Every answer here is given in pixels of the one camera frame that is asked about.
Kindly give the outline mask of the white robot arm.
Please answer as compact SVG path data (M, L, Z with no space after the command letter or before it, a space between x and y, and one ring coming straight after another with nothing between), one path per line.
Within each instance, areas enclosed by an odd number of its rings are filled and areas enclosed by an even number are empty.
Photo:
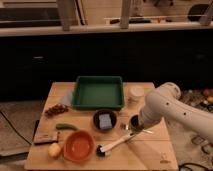
M172 118L213 143L213 114L180 102L180 96L180 88L172 82L151 90L140 110L139 124L148 129L158 124L162 117Z

